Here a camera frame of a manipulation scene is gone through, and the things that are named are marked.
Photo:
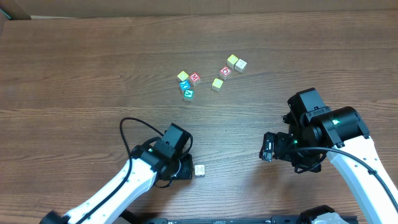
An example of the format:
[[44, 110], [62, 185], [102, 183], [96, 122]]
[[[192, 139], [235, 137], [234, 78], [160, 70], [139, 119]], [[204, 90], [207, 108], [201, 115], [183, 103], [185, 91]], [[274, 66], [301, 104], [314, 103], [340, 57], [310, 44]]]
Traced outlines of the W wooden block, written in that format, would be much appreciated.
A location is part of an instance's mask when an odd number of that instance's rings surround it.
[[204, 177], [205, 176], [205, 166], [204, 165], [195, 165], [194, 166], [195, 177]]

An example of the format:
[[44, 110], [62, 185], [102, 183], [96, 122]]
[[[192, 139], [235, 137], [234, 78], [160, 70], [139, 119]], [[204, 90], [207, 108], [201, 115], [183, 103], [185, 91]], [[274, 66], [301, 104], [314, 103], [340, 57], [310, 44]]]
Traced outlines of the green A wooden block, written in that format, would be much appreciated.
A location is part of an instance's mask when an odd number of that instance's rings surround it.
[[183, 99], [185, 101], [192, 101], [195, 96], [195, 92], [193, 90], [185, 90], [183, 93]]

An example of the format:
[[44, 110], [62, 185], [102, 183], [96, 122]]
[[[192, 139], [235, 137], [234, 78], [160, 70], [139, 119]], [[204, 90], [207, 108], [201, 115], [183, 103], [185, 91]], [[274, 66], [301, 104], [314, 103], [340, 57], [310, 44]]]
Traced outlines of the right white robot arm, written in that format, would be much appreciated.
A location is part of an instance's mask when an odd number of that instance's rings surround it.
[[287, 133], [264, 135], [260, 159], [291, 163], [298, 174], [320, 172], [328, 159], [350, 188], [368, 223], [397, 223], [397, 187], [377, 154], [370, 131], [352, 107], [327, 107], [283, 117]]

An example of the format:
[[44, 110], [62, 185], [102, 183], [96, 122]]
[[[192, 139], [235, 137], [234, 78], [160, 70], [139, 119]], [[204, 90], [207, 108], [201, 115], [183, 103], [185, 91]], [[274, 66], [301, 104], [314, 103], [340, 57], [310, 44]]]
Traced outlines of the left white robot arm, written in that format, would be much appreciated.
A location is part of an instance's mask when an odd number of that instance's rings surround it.
[[40, 224], [113, 223], [158, 180], [190, 180], [192, 172], [191, 154], [160, 142], [138, 145], [119, 173], [91, 198], [64, 215], [49, 212]]

